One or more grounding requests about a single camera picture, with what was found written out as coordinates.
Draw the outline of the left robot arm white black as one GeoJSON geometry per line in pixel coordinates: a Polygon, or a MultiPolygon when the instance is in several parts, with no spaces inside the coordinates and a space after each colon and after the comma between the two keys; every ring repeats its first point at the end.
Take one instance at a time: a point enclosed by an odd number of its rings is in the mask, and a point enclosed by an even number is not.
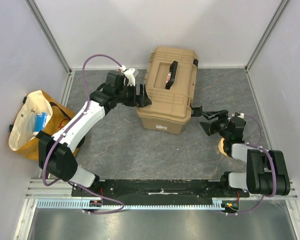
{"type": "Polygon", "coordinates": [[[81,185],[91,197],[100,192],[99,177],[79,166],[74,152],[88,131],[117,104],[139,108],[151,105],[145,85],[136,87],[138,73],[135,68],[109,71],[105,82],[89,95],[82,109],[61,130],[53,135],[39,132],[38,162],[43,174],[81,185]]]}

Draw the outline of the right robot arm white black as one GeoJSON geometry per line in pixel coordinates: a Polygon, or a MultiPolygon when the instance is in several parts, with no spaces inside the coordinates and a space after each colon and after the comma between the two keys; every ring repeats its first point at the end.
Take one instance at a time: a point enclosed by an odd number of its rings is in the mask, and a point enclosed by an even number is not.
{"type": "Polygon", "coordinates": [[[200,125],[208,136],[220,135],[218,149],[223,155],[246,164],[244,172],[223,175],[225,181],[219,184],[223,196],[230,197],[237,189],[269,197],[290,193],[291,183],[283,152],[244,141],[246,114],[236,112],[229,115],[226,109],[203,111],[199,108],[192,111],[192,116],[206,118],[207,121],[200,125]]]}

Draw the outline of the tan plastic toolbox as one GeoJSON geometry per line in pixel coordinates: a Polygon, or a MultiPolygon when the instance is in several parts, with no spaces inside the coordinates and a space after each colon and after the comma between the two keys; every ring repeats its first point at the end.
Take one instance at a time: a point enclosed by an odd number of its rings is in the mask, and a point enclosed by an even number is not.
{"type": "Polygon", "coordinates": [[[199,57],[192,49],[156,47],[144,77],[151,104],[136,109],[148,130],[180,134],[192,114],[199,57]]]}

